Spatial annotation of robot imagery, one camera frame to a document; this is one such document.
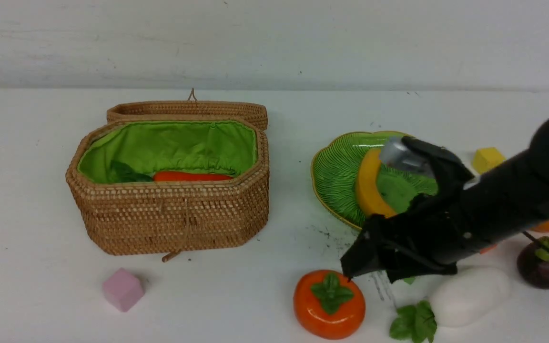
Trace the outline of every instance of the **green fabric lining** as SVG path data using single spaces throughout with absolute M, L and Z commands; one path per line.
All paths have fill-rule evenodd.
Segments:
M 236 177 L 257 162 L 255 131 L 232 121 L 138 121 L 95 141 L 78 171 L 95 183 L 118 183 L 111 161 L 153 175 L 162 170 Z

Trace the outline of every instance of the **white eggplant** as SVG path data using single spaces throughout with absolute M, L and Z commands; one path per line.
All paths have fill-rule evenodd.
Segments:
M 512 282 L 495 267 L 471 267 L 443 282 L 429 297 L 438 326 L 471 324 L 511 294 Z

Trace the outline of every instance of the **wicker basket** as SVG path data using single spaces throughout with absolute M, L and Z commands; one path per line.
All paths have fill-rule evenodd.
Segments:
M 133 121 L 236 120 L 256 133 L 257 163 L 222 182 L 137 182 L 95 184 L 78 171 L 89 146 Z M 268 220 L 268 141 L 262 130 L 236 116 L 140 115 L 118 119 L 83 138 L 66 180 L 89 237 L 108 254 L 170 252 L 237 247 Z
M 146 101 L 119 104 L 107 111 L 107 122 L 120 119 L 143 119 L 146 115 L 208 114 L 240 117 L 265 131 L 268 127 L 266 107 L 248 102 L 224 101 Z

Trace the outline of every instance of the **basket loop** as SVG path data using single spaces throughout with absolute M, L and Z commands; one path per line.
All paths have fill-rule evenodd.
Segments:
M 188 241 L 188 236 L 190 234 L 190 226 L 192 225 L 192 221 L 190 220 L 190 209 L 188 206 L 188 200 L 185 198 L 183 200 L 185 202 L 185 230 L 183 231 L 183 238 L 181 240 L 181 243 L 177 246 L 176 250 L 166 254 L 165 256 L 162 256 L 162 262 L 168 262 L 170 259 L 174 258 L 175 256 L 179 255 L 181 251 L 183 251 L 183 246 Z
M 188 101 L 192 98 L 194 98 L 194 101 L 198 101 L 198 99 L 196 99 L 196 95 L 194 95 L 194 87 L 192 87 L 192 91 L 190 92 L 190 96 L 188 96 Z

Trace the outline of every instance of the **green leaf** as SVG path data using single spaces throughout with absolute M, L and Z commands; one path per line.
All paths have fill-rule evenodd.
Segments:
M 325 280 L 323 280 L 323 286 L 325 286 L 328 290 L 335 291 L 338 286 L 340 286 L 340 280 L 335 273 L 329 273 L 325 276 Z
M 327 295 L 327 289 L 322 283 L 315 283 L 311 285 L 311 292 L 319 300 L 326 300 L 329 298 Z
M 540 258 L 540 259 L 542 259 L 546 262 L 549 262 L 549 252 L 545 251 L 542 248 L 539 248 L 539 249 L 535 250 L 535 256 L 537 256 L 538 258 Z
M 435 316 L 433 315 L 433 311 L 431 311 L 431 305 L 426 300 L 417 304 L 414 329 L 416 330 L 417 337 L 423 337 L 423 340 L 429 337 L 433 340 L 433 336 L 436 334 L 437 324 Z
M 344 304 L 353 299 L 355 294 L 349 287 L 338 287 L 334 293 L 334 299 L 338 304 Z
M 340 304 L 333 302 L 329 299 L 321 300 L 321 307 L 323 308 L 323 311 L 329 315 L 333 315 L 338 311 L 338 308 L 340 308 Z
M 135 171 L 132 169 L 132 167 L 124 162 L 112 160 L 110 166 L 112 170 L 115 170 L 118 176 L 135 174 Z
M 416 313 L 417 307 L 414 305 L 398 308 L 398 317 L 391 323 L 389 336 L 400 341 L 412 338 Z
M 412 322 L 406 321 L 404 318 L 397 318 L 391 323 L 389 328 L 389 337 L 399 341 L 405 341 L 412 337 Z
M 541 244 L 545 245 L 546 247 L 549 247 L 549 237 L 543 236 L 539 239 Z
M 329 273 L 323 278 L 323 282 L 312 284 L 311 292 L 320 300 L 323 311 L 329 315 L 336 313 L 342 304 L 355 296 L 349 287 L 340 286 L 336 273 Z
M 420 335 L 416 330 L 412 332 L 412 343 L 421 343 L 427 336 Z
M 119 182 L 153 182 L 153 178 L 146 174 L 136 173 L 132 167 L 124 162 L 112 160 L 111 170 L 118 176 Z
M 414 316 L 417 314 L 417 307 L 414 305 L 408 305 L 397 309 L 399 317 L 409 318 L 414 322 Z

